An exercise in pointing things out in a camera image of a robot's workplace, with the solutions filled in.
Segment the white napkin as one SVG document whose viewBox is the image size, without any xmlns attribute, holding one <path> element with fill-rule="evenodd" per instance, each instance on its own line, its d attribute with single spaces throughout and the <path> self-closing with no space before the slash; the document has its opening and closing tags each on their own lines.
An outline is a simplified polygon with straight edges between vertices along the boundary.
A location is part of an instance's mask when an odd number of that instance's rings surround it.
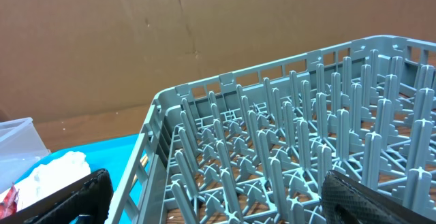
<svg viewBox="0 0 436 224">
<path fill-rule="evenodd" d="M 16 185 L 17 211 L 29 207 L 90 173 L 91 168 L 86 162 L 86 155 L 79 151 L 69 151 L 48 164 L 37 166 L 28 177 Z"/>
</svg>

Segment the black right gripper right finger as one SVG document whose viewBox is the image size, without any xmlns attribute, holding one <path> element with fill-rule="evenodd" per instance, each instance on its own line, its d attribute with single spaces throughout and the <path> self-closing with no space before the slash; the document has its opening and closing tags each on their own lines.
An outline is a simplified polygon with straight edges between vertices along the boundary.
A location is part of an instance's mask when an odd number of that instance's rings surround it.
<svg viewBox="0 0 436 224">
<path fill-rule="evenodd" d="M 321 205 L 327 224 L 435 224 L 336 170 L 326 173 Z"/>
</svg>

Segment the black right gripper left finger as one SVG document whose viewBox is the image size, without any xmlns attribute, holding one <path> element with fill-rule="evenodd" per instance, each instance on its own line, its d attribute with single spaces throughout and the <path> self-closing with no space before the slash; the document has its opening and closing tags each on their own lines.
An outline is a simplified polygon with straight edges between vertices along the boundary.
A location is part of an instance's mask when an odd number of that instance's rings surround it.
<svg viewBox="0 0 436 224">
<path fill-rule="evenodd" d="M 14 223 L 104 223 L 114 194 L 110 174 L 99 169 L 1 219 Z"/>
</svg>

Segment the red foil wrapper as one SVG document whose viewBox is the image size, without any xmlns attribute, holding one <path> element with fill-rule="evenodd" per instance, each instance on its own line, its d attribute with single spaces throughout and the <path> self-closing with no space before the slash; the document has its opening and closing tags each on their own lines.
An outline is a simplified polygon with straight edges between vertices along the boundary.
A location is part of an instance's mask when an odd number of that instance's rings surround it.
<svg viewBox="0 0 436 224">
<path fill-rule="evenodd" d="M 18 189 L 12 185 L 1 202 L 1 219 L 17 212 Z"/>
</svg>

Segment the wooden chopstick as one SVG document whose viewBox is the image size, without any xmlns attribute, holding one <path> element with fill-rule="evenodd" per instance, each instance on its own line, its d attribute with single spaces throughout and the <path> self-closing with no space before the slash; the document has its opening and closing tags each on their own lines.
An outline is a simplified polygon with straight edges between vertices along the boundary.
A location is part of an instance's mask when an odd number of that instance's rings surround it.
<svg viewBox="0 0 436 224">
<path fill-rule="evenodd" d="M 139 180 L 140 182 L 143 182 L 146 179 L 146 172 L 145 172 L 145 167 L 147 165 L 149 161 L 148 155 L 145 154 L 141 159 L 140 159 L 140 164 L 138 165 L 138 171 L 134 176 L 133 182 L 131 184 L 131 188 L 134 187 L 134 185 L 137 183 L 137 181 Z"/>
</svg>

